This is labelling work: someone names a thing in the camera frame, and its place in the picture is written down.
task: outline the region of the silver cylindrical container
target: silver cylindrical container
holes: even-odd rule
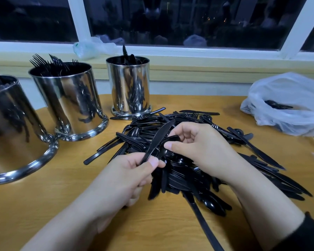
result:
[[[30,105],[17,78],[0,76],[0,184],[21,179],[44,166],[58,150]]]
[[[121,65],[121,56],[106,60],[109,81],[112,87],[115,116],[139,116],[151,111],[149,94],[149,63],[147,58],[136,56],[139,65]]]
[[[40,77],[37,68],[29,71],[56,124],[55,134],[65,141],[80,141],[101,133],[108,118],[102,112],[92,66],[63,77]]]

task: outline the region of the wooden table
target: wooden table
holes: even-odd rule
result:
[[[111,117],[111,97],[101,95],[101,104]],[[279,133],[269,126],[257,126],[252,116],[239,110],[244,97],[229,96],[171,96],[152,95],[153,109],[165,106],[163,113],[194,109],[219,112],[214,122],[226,128],[241,128],[252,132],[255,146],[286,167],[284,174],[293,178],[314,195],[314,144],[307,139]],[[37,110],[48,131],[54,129],[46,108]],[[88,166],[83,160],[102,144],[122,131],[128,121],[110,120],[100,135],[81,142],[60,141],[57,155],[30,176],[0,185],[0,250],[20,249],[52,217],[69,205],[105,167],[118,148],[113,148]],[[251,155],[246,147],[239,152]],[[120,211],[105,232],[96,237],[91,250],[212,250],[191,208],[182,197],[160,194],[148,201],[150,186],[133,207]],[[256,242],[240,207],[228,186],[221,186],[218,196],[232,205],[225,218],[199,207],[225,250],[258,250]],[[296,201],[302,211],[314,218],[314,197]]]

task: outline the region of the shiny metal ring base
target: shiny metal ring base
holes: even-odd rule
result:
[[[60,132],[56,128],[55,128],[54,132],[55,132],[56,137],[58,139],[68,141],[68,142],[76,142],[76,141],[89,139],[91,137],[96,136],[97,134],[100,134],[106,128],[107,124],[108,124],[108,117],[104,114],[102,117],[101,124],[99,126],[97,126],[96,128],[94,128],[90,131],[87,131],[85,133],[72,134],[72,135],[63,134],[62,132]]]
[[[48,163],[54,157],[54,155],[56,155],[59,147],[58,140],[53,135],[49,135],[49,138],[49,147],[41,157],[20,169],[8,173],[0,173],[0,184],[22,179],[23,177],[36,172],[38,169]]]
[[[132,113],[120,113],[118,112],[117,110],[115,110],[114,106],[112,106],[112,114],[114,116],[141,116],[142,114],[145,114],[145,113],[150,113],[151,112],[151,105],[148,107],[147,110],[145,110],[144,112],[142,113],[135,113],[135,114],[132,114]]]

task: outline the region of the person's right hand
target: person's right hand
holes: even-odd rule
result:
[[[208,124],[182,122],[170,132],[171,135],[178,135],[181,142],[166,142],[164,147],[190,158],[210,176],[228,181],[230,173],[238,167],[240,156]]]

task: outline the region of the white wall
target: white wall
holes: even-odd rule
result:
[[[34,109],[45,107],[46,104],[36,84],[29,78],[19,78],[22,88]],[[108,80],[97,80],[99,94],[110,94]],[[243,83],[207,83],[207,82],[150,82],[150,94],[170,95],[229,95],[246,96],[251,84]]]

